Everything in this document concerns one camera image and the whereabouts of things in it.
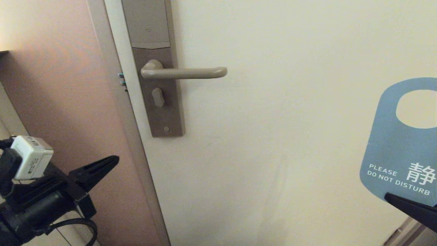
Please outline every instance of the lever handle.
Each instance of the lever handle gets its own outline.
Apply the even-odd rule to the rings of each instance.
[[[148,61],[141,69],[145,79],[212,79],[228,73],[226,67],[215,68],[164,68],[158,60]]]

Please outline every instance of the hanger hole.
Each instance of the hanger hole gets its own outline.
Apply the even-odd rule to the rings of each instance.
[[[396,116],[410,127],[437,127],[437,91],[417,90],[403,95]]]

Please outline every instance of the blue door hanger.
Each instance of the blue door hanger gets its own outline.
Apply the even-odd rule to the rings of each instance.
[[[437,91],[437,78],[405,80],[392,85],[382,94],[361,165],[360,179],[370,192],[382,200],[389,192],[434,206],[437,204],[437,127],[410,127],[396,116],[401,97],[416,90]]]

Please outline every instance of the black cable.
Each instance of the black cable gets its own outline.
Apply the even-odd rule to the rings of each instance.
[[[92,220],[88,220],[84,218],[64,220],[54,225],[49,225],[47,228],[44,229],[44,233],[48,235],[58,227],[65,226],[65,225],[74,225],[74,224],[87,225],[92,230],[93,238],[91,238],[91,240],[85,245],[85,246],[92,246],[97,240],[97,225]]]

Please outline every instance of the chinese character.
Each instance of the chinese character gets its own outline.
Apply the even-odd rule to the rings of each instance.
[[[430,166],[423,168],[419,163],[411,163],[411,166],[408,169],[410,171],[408,172],[407,180],[411,179],[412,182],[416,183],[420,179],[422,181],[419,184],[424,185],[427,182],[433,183],[433,181],[437,179],[436,174],[434,173],[435,170]]]

